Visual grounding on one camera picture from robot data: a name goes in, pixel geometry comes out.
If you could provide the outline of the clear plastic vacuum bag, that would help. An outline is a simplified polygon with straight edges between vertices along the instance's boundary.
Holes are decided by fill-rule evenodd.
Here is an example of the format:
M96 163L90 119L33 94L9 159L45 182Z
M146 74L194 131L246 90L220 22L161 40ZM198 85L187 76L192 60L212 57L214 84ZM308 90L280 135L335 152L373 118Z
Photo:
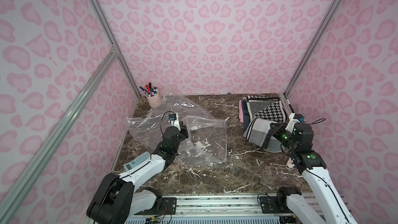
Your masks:
M165 95L162 104L151 109L146 117L129 118L128 128L133 139L155 150L162 134L172 124L168 115L175 113L178 121L187 126L189 137L179 143L177 160L187 166L198 167L227 160L226 120L215 119L209 111L182 95ZM192 126L200 126L191 131Z

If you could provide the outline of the black white houndstooth blanket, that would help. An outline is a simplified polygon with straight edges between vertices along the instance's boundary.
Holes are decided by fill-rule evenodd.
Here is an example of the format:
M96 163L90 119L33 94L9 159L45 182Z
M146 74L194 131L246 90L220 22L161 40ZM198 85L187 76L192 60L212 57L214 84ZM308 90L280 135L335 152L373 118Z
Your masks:
M286 112L279 97L248 95L246 103L250 120L261 118L276 123L287 120Z

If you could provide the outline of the grey white striped blanket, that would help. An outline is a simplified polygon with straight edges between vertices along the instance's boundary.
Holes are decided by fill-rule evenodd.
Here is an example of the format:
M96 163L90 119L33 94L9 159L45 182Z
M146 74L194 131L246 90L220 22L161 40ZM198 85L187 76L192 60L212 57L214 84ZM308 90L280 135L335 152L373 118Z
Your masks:
M259 146L260 148L277 153L281 152L281 142L271 136L271 125L276 122L262 118L253 119L244 132L244 137L248 142Z

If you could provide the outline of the dark blue striped blanket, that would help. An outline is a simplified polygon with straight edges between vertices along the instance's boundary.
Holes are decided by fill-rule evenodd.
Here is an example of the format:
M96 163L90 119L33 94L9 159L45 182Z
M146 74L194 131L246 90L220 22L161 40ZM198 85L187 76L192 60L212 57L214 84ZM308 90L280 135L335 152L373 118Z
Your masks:
M249 113L248 104L247 104L246 99L243 99L241 101L241 109L242 109L242 114L243 114L244 130L246 130L251 123L250 113Z

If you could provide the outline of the pink fluffy blanket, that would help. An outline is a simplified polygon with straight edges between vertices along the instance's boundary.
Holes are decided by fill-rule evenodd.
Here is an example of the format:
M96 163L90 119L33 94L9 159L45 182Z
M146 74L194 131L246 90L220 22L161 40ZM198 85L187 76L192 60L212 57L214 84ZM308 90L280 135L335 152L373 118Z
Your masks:
M244 123L244 111L243 111L243 106L242 106L242 100L239 100L239 121L241 123Z

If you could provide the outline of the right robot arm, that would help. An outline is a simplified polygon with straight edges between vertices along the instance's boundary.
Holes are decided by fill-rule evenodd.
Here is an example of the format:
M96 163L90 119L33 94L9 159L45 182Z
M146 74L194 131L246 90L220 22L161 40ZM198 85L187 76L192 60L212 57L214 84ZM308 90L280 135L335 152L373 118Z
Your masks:
M313 150L312 126L300 121L294 123L292 128L286 123L274 123L268 133L288 148L290 159L312 189L323 217L292 187L280 188L278 208L290 210L303 224L356 224L357 221L331 180L326 163Z

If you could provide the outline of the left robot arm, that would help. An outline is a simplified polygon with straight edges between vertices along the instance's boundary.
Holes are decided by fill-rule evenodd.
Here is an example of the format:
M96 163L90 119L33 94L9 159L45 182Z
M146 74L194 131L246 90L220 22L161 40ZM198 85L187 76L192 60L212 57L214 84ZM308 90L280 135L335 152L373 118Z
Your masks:
M169 122L153 152L145 152L129 162L124 173L109 173L103 178L86 212L94 223L124 224L135 214L157 214L163 209L162 194L158 190L147 187L138 192L138 189L172 164L180 143L189 137L183 121L169 118Z

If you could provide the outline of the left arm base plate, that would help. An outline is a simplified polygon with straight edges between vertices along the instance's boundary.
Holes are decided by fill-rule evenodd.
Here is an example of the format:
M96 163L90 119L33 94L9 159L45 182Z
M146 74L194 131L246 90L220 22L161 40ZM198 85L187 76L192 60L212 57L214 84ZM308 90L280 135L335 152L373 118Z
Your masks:
M177 198L175 197L162 197L157 199L154 206L150 209L140 211L135 215L160 215L164 211L169 214L176 214Z

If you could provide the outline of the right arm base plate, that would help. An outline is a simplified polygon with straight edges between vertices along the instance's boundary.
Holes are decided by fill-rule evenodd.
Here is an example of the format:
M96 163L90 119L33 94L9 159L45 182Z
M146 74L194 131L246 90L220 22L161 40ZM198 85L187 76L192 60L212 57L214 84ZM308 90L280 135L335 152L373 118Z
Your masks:
M277 204L277 197L260 194L257 201L263 214L293 214L288 208L280 207Z

